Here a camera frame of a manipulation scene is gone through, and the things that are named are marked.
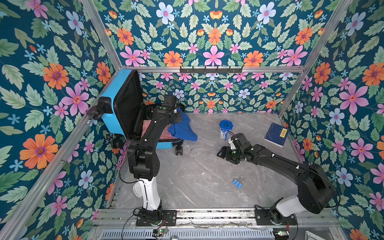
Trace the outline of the blue cloth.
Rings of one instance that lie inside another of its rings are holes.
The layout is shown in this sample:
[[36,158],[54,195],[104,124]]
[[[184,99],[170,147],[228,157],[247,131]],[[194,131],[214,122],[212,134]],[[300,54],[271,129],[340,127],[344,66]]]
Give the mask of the blue cloth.
[[177,112],[181,113],[182,121],[180,123],[171,124],[168,132],[174,138],[196,142],[198,140],[198,136],[194,133],[190,126],[190,118],[180,108],[177,108]]

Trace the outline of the red white striped shirt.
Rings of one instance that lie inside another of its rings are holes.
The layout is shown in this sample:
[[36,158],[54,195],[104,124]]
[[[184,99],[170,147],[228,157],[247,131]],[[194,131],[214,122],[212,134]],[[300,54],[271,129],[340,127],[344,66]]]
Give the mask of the red white striped shirt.
[[[142,135],[141,137],[143,137],[146,133],[146,131],[148,130],[149,126],[151,124],[151,120],[144,120],[143,121],[143,127],[142,127]],[[171,124],[167,125],[161,136],[160,136],[160,141],[171,141],[171,140],[176,140],[177,138],[176,137],[173,137],[171,135],[171,133],[169,132],[169,128],[170,128]]]

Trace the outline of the clear bottle blue lid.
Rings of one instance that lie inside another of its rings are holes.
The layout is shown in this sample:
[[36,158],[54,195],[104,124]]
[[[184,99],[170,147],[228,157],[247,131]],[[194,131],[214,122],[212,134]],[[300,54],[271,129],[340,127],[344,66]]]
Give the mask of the clear bottle blue lid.
[[220,138],[223,140],[227,140],[228,137],[231,135],[232,129],[233,129],[233,123],[229,120],[222,120],[219,124],[219,127],[221,129],[221,136]]

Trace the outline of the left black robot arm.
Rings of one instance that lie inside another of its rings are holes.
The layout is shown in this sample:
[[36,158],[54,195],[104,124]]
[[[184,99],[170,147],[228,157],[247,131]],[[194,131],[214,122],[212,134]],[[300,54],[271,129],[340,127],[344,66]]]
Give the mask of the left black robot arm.
[[142,192],[142,219],[153,224],[163,220],[163,208],[159,197],[156,176],[160,170],[160,161],[156,153],[157,144],[164,129],[171,123],[181,122],[181,113],[177,112],[178,99],[166,95],[164,102],[153,108],[150,125],[137,144],[128,148],[130,173],[137,179],[136,184]]

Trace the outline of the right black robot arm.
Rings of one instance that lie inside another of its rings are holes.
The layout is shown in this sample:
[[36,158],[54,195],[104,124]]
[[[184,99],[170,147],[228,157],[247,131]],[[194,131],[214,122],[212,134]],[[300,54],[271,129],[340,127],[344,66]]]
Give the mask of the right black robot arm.
[[300,212],[319,214],[338,195],[337,189],[329,182],[323,168],[317,164],[307,165],[276,155],[262,145],[251,145],[244,134],[233,135],[229,146],[224,146],[217,156],[232,163],[241,161],[266,167],[286,177],[298,187],[298,194],[282,198],[268,210],[256,206],[256,210],[266,212],[266,217],[275,225]]

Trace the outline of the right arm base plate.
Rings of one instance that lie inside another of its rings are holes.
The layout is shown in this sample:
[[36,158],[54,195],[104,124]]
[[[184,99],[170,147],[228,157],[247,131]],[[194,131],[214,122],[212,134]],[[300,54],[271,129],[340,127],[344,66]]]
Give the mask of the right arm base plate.
[[295,226],[298,223],[295,215],[284,217],[277,210],[256,207],[254,213],[258,226]]

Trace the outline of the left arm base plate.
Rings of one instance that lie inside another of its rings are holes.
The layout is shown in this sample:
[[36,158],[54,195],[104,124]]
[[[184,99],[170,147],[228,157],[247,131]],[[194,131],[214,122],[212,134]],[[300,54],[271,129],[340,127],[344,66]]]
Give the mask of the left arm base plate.
[[176,210],[141,210],[136,220],[137,227],[167,226],[174,227],[177,221]]

